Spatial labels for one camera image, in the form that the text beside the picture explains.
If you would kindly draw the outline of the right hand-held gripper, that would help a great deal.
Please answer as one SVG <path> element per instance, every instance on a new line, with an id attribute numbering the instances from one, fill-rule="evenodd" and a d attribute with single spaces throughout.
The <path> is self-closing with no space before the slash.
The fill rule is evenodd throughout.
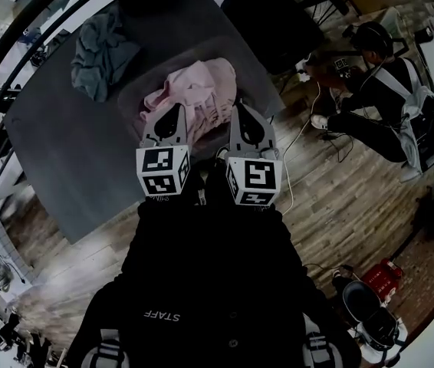
<path id="1" fill-rule="evenodd" d="M 236 205 L 270 206 L 281 190 L 283 159 L 275 148 L 272 125 L 256 110 L 236 103 L 232 109 L 230 150 L 225 177 Z"/>

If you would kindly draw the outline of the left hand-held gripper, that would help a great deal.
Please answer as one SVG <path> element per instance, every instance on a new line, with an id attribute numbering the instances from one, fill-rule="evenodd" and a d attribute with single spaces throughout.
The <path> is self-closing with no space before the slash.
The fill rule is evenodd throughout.
<path id="1" fill-rule="evenodd" d="M 136 174 L 146 196 L 182 193 L 191 167 L 189 146 L 184 144 L 187 144 L 187 124 L 182 104 L 175 103 L 151 114 L 144 127 L 141 148 L 136 150 Z"/>

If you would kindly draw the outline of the translucent plastic bin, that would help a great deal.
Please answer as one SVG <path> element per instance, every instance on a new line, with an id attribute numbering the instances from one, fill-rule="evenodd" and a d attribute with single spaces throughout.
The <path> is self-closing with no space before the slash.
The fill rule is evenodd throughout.
<path id="1" fill-rule="evenodd" d="M 144 98 L 163 87 L 169 74 L 188 67 L 197 61 L 224 58 L 234 67 L 237 83 L 237 100 L 269 117 L 281 109 L 282 103 L 265 68 L 258 62 L 248 45 L 228 36 L 218 36 L 158 63 L 128 83 L 120 92 L 118 108 L 136 141 L 141 141 L 146 125 L 140 113 L 145 110 Z M 193 146 L 195 158 L 207 158 L 228 140 L 230 121 L 209 131 Z"/>

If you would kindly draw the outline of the pink clothes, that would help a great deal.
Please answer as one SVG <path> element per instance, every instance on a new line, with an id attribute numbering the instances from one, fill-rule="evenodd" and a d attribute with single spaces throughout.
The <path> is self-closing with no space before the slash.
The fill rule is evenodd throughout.
<path id="1" fill-rule="evenodd" d="M 187 139 L 196 143 L 209 131 L 228 123 L 237 96 L 236 73 L 226 59 L 197 61 L 169 74 L 161 89 L 143 100 L 144 122 L 159 110 L 182 104 L 186 111 Z"/>

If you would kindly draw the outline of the grey-green clothes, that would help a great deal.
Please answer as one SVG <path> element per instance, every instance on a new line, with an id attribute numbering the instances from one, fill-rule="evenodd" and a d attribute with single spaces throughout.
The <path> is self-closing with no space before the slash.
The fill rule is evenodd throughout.
<path id="1" fill-rule="evenodd" d="M 92 16 L 82 24 L 76 40 L 71 62 L 73 88 L 95 102 L 106 101 L 140 50 L 127 38 L 117 6 Z"/>

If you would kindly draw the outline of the red plastic package with text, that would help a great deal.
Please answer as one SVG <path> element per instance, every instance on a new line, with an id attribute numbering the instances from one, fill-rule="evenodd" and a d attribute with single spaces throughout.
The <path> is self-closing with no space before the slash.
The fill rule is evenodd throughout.
<path id="1" fill-rule="evenodd" d="M 396 293 L 403 275 L 402 268 L 384 258 L 368 270 L 362 276 L 361 281 L 369 285 L 381 300 L 386 300 Z"/>

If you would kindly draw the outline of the white power strip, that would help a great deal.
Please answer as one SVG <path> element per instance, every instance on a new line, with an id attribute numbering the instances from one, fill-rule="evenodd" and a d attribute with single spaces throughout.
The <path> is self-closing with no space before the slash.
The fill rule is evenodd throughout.
<path id="1" fill-rule="evenodd" d="M 311 79 L 311 76 L 307 73 L 305 69 L 306 62 L 300 61 L 295 65 L 298 80 L 302 83 L 308 82 Z"/>

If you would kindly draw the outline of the dark grey table white legs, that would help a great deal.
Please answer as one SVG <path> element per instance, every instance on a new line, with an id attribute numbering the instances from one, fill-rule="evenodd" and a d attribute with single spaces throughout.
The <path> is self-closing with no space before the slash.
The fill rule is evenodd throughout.
<path id="1" fill-rule="evenodd" d="M 143 198 L 136 141 L 117 104 L 131 81 L 210 38 L 245 43 L 214 0 L 179 0 L 142 18 L 123 16 L 140 53 L 103 103 L 73 88 L 70 35 L 38 68 L 5 117 L 5 128 L 28 181 L 64 237 L 77 242 Z"/>

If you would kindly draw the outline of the black office chair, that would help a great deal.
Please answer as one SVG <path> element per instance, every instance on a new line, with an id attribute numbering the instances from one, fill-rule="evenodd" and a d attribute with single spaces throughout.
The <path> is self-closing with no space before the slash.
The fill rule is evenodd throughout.
<path id="1" fill-rule="evenodd" d="M 324 41 L 295 0 L 224 0 L 221 9 L 270 74 L 295 67 Z"/>

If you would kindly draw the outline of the person's black jacket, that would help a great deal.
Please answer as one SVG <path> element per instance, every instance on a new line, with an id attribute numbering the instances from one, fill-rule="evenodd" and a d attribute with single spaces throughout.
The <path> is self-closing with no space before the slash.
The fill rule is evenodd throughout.
<path id="1" fill-rule="evenodd" d="M 121 272 L 88 305 L 68 368 L 359 368 L 281 213 L 147 199 Z"/>

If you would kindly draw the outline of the grey plastic chair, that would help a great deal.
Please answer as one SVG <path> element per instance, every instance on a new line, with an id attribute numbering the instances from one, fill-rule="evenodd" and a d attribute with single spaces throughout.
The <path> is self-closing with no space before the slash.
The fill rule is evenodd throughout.
<path id="1" fill-rule="evenodd" d="M 397 48 L 400 48 L 401 45 L 405 48 L 408 47 L 406 24 L 396 8 L 389 7 L 376 21 L 385 28 Z"/>

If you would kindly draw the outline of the black round case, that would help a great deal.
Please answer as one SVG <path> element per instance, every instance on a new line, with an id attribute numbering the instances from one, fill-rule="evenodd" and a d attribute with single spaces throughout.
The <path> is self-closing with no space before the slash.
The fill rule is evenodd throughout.
<path id="1" fill-rule="evenodd" d="M 387 349 L 398 334 L 396 318 L 382 305 L 376 293 L 362 281 L 351 281 L 343 290 L 343 302 L 356 328 L 372 347 Z"/>

